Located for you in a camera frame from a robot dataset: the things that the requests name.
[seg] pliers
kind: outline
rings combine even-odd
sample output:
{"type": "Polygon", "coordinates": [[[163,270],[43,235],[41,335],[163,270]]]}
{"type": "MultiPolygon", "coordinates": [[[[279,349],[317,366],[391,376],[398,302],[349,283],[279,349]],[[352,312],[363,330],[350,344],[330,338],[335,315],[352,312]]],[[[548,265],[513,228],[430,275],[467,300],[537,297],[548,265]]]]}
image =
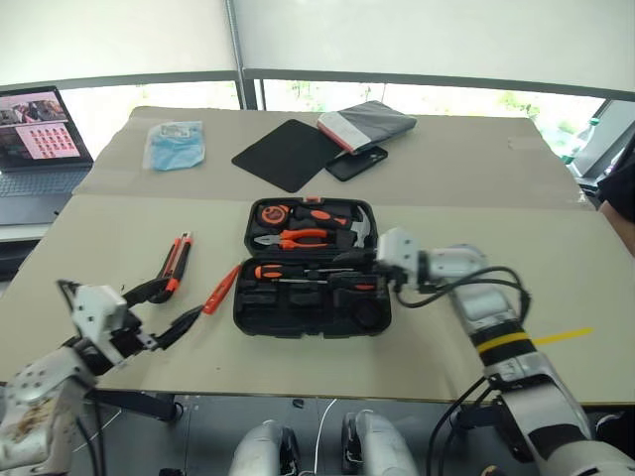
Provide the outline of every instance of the pliers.
{"type": "Polygon", "coordinates": [[[300,238],[326,238],[329,236],[327,230],[319,228],[305,228],[304,230],[284,230],[279,235],[263,235],[254,238],[259,245],[278,245],[283,250],[293,250],[294,248],[324,248],[328,243],[299,243],[300,238]]]}

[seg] smartphone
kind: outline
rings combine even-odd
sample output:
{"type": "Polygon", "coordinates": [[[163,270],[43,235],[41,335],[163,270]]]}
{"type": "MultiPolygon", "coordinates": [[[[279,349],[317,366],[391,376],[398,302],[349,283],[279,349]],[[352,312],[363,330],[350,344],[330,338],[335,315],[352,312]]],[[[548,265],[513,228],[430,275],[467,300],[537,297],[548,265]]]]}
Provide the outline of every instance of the smartphone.
{"type": "Polygon", "coordinates": [[[356,156],[344,154],[326,164],[326,169],[338,180],[347,181],[361,174],[366,169],[380,163],[388,157],[388,153],[381,147],[373,147],[360,152],[356,156]]]}

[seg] yellow tape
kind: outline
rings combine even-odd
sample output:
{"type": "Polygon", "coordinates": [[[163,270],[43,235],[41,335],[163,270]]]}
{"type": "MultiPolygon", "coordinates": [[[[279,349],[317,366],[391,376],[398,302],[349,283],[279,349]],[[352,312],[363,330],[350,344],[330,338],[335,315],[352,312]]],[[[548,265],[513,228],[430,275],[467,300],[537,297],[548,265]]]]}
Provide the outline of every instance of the yellow tape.
{"type": "Polygon", "coordinates": [[[548,335],[547,337],[541,337],[534,339],[536,345],[547,345],[561,340],[573,339],[574,337],[581,337],[583,335],[590,334],[593,331],[592,327],[583,327],[578,330],[570,330],[569,332],[562,332],[560,334],[548,335]]]}
{"type": "Polygon", "coordinates": [[[483,342],[480,345],[477,345],[476,350],[479,354],[482,354],[483,352],[493,349],[494,347],[509,344],[510,342],[516,342],[517,340],[529,340],[529,335],[527,335],[526,332],[513,332],[511,334],[501,335],[500,337],[496,337],[494,339],[483,342]]]}

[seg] black toolbox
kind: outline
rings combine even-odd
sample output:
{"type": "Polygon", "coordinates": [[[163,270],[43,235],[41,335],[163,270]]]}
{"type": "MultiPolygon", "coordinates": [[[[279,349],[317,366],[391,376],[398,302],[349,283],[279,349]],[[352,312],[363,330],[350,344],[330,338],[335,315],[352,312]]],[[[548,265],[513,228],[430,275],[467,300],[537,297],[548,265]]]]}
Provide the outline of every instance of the black toolbox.
{"type": "Polygon", "coordinates": [[[252,258],[237,277],[234,322],[246,334],[352,337],[379,334],[390,325],[388,288],[375,273],[372,253],[377,226],[365,201],[260,199],[249,212],[245,246],[252,258]],[[367,227],[361,226],[364,219],[367,227]],[[360,228],[368,234],[357,242],[360,228]],[[333,261],[344,253],[344,260],[333,261]]]}

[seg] laptop screen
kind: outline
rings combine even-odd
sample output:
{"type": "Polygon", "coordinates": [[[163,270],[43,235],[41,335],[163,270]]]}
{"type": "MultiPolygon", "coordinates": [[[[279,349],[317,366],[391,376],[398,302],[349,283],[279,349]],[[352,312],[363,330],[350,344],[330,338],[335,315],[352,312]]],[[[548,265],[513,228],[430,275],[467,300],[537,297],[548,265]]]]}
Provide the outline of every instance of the laptop screen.
{"type": "Polygon", "coordinates": [[[0,92],[0,171],[91,163],[55,87],[0,92]]]}

